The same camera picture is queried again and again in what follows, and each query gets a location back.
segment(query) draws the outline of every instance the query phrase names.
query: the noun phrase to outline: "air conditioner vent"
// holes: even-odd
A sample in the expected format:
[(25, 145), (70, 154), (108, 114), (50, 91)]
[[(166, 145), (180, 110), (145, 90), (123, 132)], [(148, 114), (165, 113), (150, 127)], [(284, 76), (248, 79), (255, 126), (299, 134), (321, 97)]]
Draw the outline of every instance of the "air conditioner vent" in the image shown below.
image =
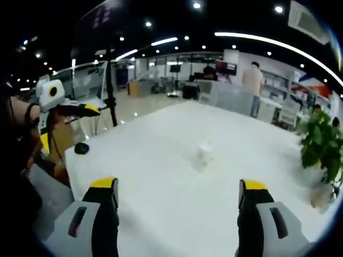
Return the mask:
[(321, 44), (329, 42), (327, 32), (321, 28), (316, 18), (306, 7), (296, 1), (290, 3), (288, 26), (309, 35)]

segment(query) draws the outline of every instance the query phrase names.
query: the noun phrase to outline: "black computer mouse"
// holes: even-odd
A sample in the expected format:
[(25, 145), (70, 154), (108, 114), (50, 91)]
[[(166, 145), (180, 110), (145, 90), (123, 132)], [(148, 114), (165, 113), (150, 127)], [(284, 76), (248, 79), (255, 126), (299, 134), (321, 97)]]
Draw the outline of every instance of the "black computer mouse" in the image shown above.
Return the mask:
[(74, 148), (76, 154), (86, 154), (89, 150), (90, 146), (86, 143), (77, 143)]

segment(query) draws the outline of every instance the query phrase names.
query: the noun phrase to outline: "green leaves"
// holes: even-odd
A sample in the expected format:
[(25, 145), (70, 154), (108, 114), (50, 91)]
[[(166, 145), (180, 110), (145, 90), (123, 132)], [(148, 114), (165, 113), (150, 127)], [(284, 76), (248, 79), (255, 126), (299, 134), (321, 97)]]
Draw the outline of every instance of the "green leaves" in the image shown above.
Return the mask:
[(325, 182), (330, 183), (343, 167), (343, 136), (339, 129), (331, 125), (330, 117), (322, 111), (313, 115), (304, 127), (306, 137), (301, 140), (302, 165), (307, 168), (320, 162), (321, 167), (326, 169)]
[(320, 128), (316, 125), (314, 126), (314, 129), (313, 129), (313, 141), (318, 145), (321, 145), (323, 142), (322, 133), (320, 131)]

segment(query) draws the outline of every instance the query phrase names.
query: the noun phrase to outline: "plant pot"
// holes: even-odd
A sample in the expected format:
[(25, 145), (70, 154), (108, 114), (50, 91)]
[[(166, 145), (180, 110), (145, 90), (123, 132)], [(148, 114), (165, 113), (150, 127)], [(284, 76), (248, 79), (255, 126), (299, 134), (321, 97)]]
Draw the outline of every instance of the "plant pot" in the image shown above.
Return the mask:
[(332, 184), (321, 184), (311, 192), (311, 205), (319, 208), (321, 213), (328, 210), (336, 200), (334, 187)]
[(309, 187), (316, 187), (321, 184), (325, 174), (325, 169), (320, 167), (307, 167), (301, 171), (301, 177), (304, 185)]

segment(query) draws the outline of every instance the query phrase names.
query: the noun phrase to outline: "person in white shirt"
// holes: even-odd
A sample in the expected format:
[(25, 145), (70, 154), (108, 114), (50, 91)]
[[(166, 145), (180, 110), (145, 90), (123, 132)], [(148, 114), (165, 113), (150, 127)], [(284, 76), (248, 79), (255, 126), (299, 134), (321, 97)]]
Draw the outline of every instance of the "person in white shirt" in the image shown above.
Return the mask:
[(250, 116), (256, 118), (259, 97), (264, 87), (264, 77), (257, 62), (252, 62), (250, 68), (244, 71), (242, 82), (243, 86), (249, 87), (254, 94)]

